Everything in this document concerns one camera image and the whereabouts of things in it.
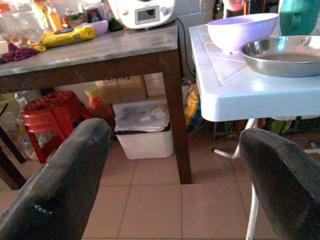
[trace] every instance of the stainless steel bowl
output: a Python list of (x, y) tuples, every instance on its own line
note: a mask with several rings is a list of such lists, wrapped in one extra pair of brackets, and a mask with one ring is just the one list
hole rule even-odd
[(320, 36), (277, 36), (241, 48), (256, 72), (280, 77), (320, 75)]

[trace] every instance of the yellow bag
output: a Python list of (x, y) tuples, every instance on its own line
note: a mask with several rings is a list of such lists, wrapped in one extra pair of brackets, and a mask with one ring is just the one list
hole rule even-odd
[(186, 105), (184, 107), (184, 117), (187, 133), (191, 133), (195, 129), (195, 126), (198, 125), (202, 120), (200, 98), (198, 96), (196, 84), (192, 84), (190, 86), (186, 99)]
[(42, 35), (42, 44), (47, 48), (88, 41), (96, 37), (96, 30), (92, 26), (68, 28)]

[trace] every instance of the tile floor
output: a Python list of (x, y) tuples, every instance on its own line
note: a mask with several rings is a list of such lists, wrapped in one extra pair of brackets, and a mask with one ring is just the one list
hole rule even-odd
[[(194, 184), (179, 183), (175, 154), (162, 159), (129, 160), (121, 146), (107, 157), (99, 192), (83, 240), (103, 239), (244, 239), (251, 201), (251, 182), (240, 159), (212, 153), (234, 151), (237, 141), (212, 141), (210, 123), (189, 136)], [(320, 134), (288, 136), (308, 147)], [(41, 165), (13, 163), (29, 178)], [(0, 181), (0, 213), (17, 191)], [(275, 239), (260, 209), (256, 239)]]

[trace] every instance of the white tabletop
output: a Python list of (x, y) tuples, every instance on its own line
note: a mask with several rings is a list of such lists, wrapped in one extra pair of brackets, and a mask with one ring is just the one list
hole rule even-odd
[(215, 46), (205, 25), (190, 28), (202, 116), (212, 122), (320, 114), (320, 75), (288, 78), (253, 71)]

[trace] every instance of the stacked stools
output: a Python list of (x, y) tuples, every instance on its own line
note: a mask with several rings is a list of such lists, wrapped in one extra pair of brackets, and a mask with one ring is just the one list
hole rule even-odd
[[(25, 130), (42, 164), (74, 130), (73, 123), (80, 116), (91, 117), (85, 105), (72, 91), (57, 91), (28, 103), (21, 110)], [(42, 148), (36, 133), (56, 132)]]

